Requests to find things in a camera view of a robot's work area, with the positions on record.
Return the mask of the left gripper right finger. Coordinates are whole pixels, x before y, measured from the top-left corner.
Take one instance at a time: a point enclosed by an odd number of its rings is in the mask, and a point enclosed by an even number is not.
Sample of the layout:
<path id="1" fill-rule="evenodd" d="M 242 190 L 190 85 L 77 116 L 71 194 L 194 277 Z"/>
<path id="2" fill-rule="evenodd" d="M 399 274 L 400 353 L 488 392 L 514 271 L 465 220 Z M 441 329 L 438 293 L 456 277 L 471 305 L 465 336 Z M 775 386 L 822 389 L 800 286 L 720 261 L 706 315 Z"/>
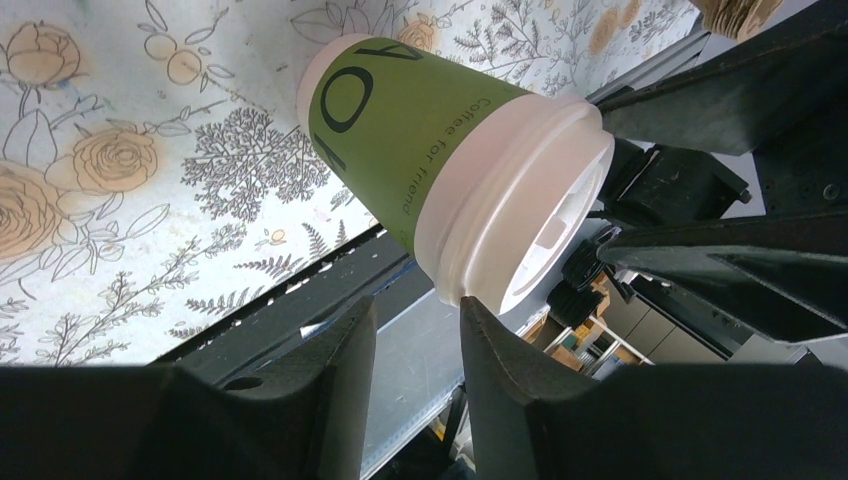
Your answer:
<path id="1" fill-rule="evenodd" d="M 625 366 L 596 381 L 460 303 L 480 479 L 843 479 L 847 375 L 786 364 Z"/>

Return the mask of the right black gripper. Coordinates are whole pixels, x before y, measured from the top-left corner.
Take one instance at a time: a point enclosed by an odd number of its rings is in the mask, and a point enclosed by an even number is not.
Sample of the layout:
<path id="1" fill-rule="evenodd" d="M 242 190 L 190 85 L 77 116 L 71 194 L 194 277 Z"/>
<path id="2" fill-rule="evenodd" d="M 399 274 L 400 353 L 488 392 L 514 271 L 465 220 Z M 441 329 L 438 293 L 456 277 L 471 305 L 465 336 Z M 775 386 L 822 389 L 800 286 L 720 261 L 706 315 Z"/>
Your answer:
<path id="1" fill-rule="evenodd" d="M 573 325 L 606 274 L 729 357 L 752 336 L 847 333 L 847 4 L 817 1 L 713 59 L 600 103 L 617 142 L 597 217 L 549 296 Z M 714 155 L 754 150 L 764 211 L 731 218 L 749 185 Z"/>

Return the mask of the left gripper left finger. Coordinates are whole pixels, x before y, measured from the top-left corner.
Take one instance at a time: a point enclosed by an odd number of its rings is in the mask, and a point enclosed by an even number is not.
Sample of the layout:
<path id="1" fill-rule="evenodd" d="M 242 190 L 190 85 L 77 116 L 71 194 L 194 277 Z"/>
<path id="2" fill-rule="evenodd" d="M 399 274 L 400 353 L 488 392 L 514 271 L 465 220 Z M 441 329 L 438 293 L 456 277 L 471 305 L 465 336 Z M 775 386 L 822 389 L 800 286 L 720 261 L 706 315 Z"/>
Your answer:
<path id="1" fill-rule="evenodd" d="M 376 347 L 357 301 L 256 372 L 5 367 L 5 479 L 356 479 Z"/>

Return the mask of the brown cardboard cup carrier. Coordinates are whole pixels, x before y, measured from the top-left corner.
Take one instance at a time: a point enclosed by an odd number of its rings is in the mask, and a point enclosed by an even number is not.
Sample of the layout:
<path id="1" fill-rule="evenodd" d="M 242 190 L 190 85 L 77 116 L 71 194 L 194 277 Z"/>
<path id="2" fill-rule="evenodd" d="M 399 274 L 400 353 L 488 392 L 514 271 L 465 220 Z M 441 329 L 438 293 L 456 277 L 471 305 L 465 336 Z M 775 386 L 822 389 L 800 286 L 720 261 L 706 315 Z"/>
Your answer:
<path id="1" fill-rule="evenodd" d="M 783 5 L 783 0 L 690 0 L 701 13 L 703 28 L 744 42 L 756 36 Z"/>

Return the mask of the floral tablecloth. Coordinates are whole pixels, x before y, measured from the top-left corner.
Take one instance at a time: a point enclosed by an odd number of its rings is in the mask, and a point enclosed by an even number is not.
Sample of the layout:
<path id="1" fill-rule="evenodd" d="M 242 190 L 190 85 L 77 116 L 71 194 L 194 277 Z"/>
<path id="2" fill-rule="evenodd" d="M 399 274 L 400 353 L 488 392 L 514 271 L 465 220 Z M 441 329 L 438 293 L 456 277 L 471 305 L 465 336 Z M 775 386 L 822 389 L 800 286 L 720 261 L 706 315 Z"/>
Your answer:
<path id="1" fill-rule="evenodd" d="M 698 17 L 687 1 L 5 1 L 1 362 L 151 362 L 372 227 L 296 119 L 331 40 L 588 94 Z"/>

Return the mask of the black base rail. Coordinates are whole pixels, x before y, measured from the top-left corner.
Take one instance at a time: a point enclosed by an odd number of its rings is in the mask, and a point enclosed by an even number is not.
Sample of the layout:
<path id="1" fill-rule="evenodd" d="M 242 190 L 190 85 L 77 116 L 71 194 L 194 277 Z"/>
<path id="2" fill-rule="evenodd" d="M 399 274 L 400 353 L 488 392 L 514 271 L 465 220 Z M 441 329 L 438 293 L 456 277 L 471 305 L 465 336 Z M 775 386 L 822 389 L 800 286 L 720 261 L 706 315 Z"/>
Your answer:
<path id="1" fill-rule="evenodd" d="M 332 320 L 363 297 L 373 298 L 376 323 L 383 326 L 432 288 L 412 256 L 376 226 L 154 363 L 222 386 L 292 350 L 303 327 Z"/>

